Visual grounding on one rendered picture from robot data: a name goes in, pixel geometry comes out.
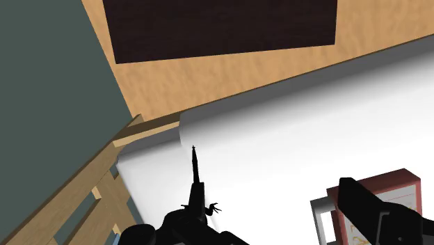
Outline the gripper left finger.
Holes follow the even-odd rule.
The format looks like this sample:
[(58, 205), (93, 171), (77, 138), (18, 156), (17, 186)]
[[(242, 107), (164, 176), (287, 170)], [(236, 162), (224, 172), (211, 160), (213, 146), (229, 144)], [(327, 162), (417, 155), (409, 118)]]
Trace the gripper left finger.
[(120, 235), (118, 245), (249, 245), (228, 231), (217, 232), (187, 210), (166, 214), (155, 229), (150, 224), (136, 224)]

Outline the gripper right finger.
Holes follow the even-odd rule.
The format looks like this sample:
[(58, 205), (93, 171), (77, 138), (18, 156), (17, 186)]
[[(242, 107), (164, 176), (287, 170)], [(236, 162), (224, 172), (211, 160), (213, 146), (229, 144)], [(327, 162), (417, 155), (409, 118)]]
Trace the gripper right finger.
[(351, 177), (339, 179), (338, 208), (371, 245), (434, 245), (434, 221), (382, 201)]

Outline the red box with white face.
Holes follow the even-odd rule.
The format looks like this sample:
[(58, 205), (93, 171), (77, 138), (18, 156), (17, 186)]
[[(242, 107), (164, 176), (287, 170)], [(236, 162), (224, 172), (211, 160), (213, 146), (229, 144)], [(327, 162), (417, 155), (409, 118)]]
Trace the red box with white face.
[[(421, 179), (405, 168), (359, 180), (379, 199), (404, 205), (422, 214)], [(371, 245), (355, 226), (337, 209), (338, 186), (327, 189), (336, 210), (331, 211), (338, 245)]]

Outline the black spiked figure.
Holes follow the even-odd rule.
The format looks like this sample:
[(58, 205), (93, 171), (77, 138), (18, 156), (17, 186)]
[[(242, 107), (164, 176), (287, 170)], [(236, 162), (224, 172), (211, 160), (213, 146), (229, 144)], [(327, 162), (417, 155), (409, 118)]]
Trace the black spiked figure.
[(195, 146), (192, 146), (192, 169), (193, 169), (193, 183), (187, 205), (182, 205), (185, 210), (194, 218), (197, 218), (201, 223), (207, 225), (207, 217), (212, 216), (213, 213), (218, 213), (221, 209), (217, 208), (218, 203), (211, 203), (207, 207), (205, 205), (205, 191), (204, 182), (200, 181), (198, 158)]

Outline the grey open box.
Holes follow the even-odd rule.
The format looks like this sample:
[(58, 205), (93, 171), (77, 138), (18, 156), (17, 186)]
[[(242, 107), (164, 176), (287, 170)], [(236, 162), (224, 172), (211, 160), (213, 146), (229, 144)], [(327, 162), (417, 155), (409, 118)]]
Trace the grey open box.
[(338, 245), (337, 241), (327, 242), (321, 215), (326, 212), (335, 211), (335, 205), (329, 196), (317, 198), (310, 201), (314, 224), (319, 245)]

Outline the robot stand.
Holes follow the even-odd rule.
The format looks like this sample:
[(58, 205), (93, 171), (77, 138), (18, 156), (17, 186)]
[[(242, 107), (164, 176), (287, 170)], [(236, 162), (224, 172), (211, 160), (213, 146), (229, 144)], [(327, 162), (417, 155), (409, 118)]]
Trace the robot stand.
[(332, 45), (338, 0), (103, 0), (116, 63)]

